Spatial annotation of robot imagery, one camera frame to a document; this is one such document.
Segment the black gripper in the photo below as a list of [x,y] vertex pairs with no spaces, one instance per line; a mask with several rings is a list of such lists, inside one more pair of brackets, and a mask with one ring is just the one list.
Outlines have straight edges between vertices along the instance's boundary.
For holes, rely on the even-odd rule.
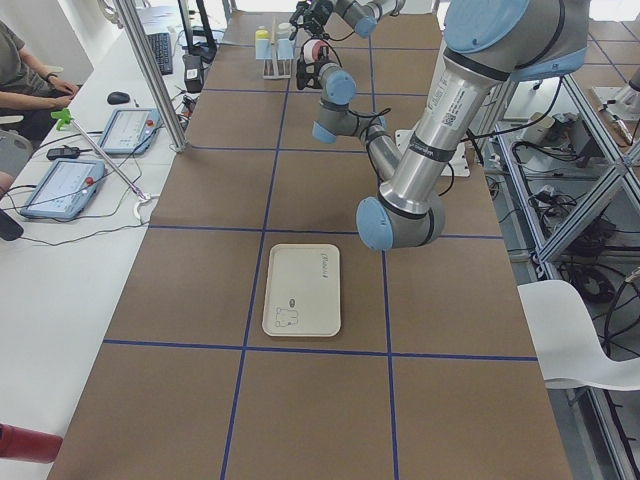
[[323,30],[333,12],[334,3],[330,0],[298,1],[290,24],[296,29]]
[[328,52],[320,52],[316,57],[306,57],[300,53],[296,64],[296,87],[298,90],[306,88],[322,90],[321,69],[332,63],[331,55]]

